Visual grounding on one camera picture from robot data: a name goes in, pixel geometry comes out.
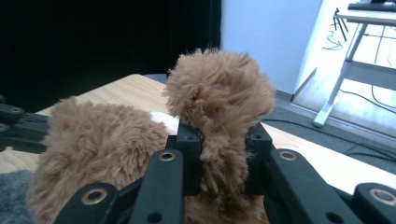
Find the gray fabric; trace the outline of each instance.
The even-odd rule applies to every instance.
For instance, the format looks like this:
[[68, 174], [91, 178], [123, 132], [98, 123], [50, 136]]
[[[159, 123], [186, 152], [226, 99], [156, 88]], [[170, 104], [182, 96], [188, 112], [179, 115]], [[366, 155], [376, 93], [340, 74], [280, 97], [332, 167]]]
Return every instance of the gray fabric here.
[[32, 172], [0, 174], [0, 223], [34, 223], [25, 203]]

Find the wooden table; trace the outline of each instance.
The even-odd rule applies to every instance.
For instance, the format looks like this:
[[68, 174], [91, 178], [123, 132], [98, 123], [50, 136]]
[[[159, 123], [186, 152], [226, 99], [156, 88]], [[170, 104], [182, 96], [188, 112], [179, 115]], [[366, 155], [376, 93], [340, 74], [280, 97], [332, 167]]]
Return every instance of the wooden table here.
[[[79, 101], [92, 101], [102, 104], [124, 104], [145, 111], [167, 112], [166, 98], [162, 97], [164, 85], [147, 77], [130, 75], [96, 90], [77, 97]], [[50, 108], [38, 112], [48, 115]], [[376, 182], [396, 189], [396, 175], [374, 166], [354, 160], [326, 147], [306, 141], [263, 124], [273, 138], [276, 148], [293, 149], [303, 154], [316, 168], [328, 184], [349, 194], [359, 183]], [[20, 169], [34, 171], [38, 156], [36, 154], [13, 151], [8, 148], [0, 153], [0, 173]]]

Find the floor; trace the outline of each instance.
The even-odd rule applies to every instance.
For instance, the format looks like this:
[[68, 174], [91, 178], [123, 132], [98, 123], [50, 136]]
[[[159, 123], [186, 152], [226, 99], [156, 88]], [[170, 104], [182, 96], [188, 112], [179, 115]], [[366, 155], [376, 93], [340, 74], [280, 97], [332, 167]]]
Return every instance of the floor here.
[[[312, 119], [330, 96], [357, 27], [355, 23], [346, 24], [349, 32], [346, 34], [347, 41], [345, 41], [339, 29], [334, 31], [330, 22], [328, 25], [329, 36], [328, 39], [323, 40], [322, 59], [317, 72], [309, 79], [303, 90], [295, 96], [292, 103], [281, 100], [278, 102]], [[368, 27], [369, 35], [361, 41], [355, 60], [387, 67], [396, 66], [396, 30], [389, 27], [383, 29], [383, 26], [370, 25]], [[376, 35], [382, 34], [392, 38], [383, 38], [380, 43], [380, 38]], [[345, 80], [341, 90], [352, 93], [339, 91], [328, 123], [375, 141], [396, 146], [396, 107], [394, 107], [396, 106], [396, 91], [372, 87], [352, 80]], [[376, 99], [380, 103], [375, 102], [375, 105], [367, 99], [372, 102]]]

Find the white table leg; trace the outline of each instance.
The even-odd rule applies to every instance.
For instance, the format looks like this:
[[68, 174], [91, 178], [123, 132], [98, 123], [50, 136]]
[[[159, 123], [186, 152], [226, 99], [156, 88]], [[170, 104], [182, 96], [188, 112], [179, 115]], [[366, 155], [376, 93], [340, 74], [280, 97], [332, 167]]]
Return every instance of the white table leg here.
[[360, 28], [359, 34], [356, 37], [356, 39], [352, 38], [353, 43], [349, 46], [349, 50], [348, 53], [346, 54], [346, 58], [341, 68], [340, 75], [337, 78], [334, 87], [332, 88], [332, 94], [330, 95], [329, 100], [320, 109], [314, 121], [312, 122], [312, 124], [315, 127], [322, 128], [326, 123], [326, 120], [329, 117], [330, 113], [332, 112], [332, 107], [335, 104], [334, 102], [335, 97], [337, 96], [338, 91], [340, 90], [340, 87], [343, 84], [344, 78], [346, 77], [348, 70], [350, 69], [350, 65], [353, 61], [353, 56], [355, 55], [356, 49], [358, 48], [359, 43], [361, 42], [361, 38], [363, 37], [364, 32], [366, 32], [366, 28], [367, 28], [367, 24], [363, 24], [362, 27]]

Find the metal screw hole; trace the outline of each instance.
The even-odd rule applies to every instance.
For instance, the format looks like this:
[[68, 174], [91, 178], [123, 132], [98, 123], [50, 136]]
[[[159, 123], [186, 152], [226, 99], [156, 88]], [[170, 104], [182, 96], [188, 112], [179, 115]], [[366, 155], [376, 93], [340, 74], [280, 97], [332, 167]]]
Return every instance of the metal screw hole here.
[[101, 202], [107, 196], [105, 189], [90, 189], [82, 196], [82, 203], [85, 205], [93, 205]]
[[384, 189], [370, 189], [370, 194], [381, 203], [396, 206], [396, 196]]
[[20, 110], [19, 108], [17, 108], [17, 107], [13, 107], [13, 108], [11, 109], [11, 112], [12, 112], [12, 113], [20, 113], [21, 110]]
[[326, 213], [326, 218], [330, 220], [332, 223], [344, 223], [344, 220], [335, 213]]
[[163, 220], [161, 213], [151, 213], [148, 215], [148, 223], [159, 223], [161, 220]]
[[0, 123], [0, 132], [5, 132], [8, 130], [8, 125], [5, 123]]
[[295, 161], [297, 159], [296, 154], [289, 151], [280, 151], [279, 156], [286, 161]]
[[175, 153], [166, 151], [160, 154], [160, 161], [172, 161], [175, 157]]

